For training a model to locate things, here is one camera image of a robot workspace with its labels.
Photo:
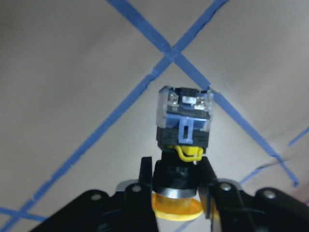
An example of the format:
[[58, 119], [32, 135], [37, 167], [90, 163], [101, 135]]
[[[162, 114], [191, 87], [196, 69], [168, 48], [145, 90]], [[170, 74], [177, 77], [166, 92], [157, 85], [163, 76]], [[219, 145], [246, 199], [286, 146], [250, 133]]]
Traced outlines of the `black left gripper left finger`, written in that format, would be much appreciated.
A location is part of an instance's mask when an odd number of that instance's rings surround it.
[[152, 158], [143, 157], [138, 180], [125, 189], [126, 221], [131, 232], [159, 231], [152, 208], [152, 178]]

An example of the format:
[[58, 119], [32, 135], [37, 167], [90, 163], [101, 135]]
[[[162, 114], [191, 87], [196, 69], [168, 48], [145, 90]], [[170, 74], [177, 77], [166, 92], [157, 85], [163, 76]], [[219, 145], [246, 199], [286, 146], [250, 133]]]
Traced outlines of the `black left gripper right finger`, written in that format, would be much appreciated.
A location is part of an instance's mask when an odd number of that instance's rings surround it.
[[217, 178], [207, 157], [197, 163], [201, 170], [198, 193], [205, 218], [212, 232], [254, 232], [256, 225], [249, 211], [253, 197], [236, 181]]

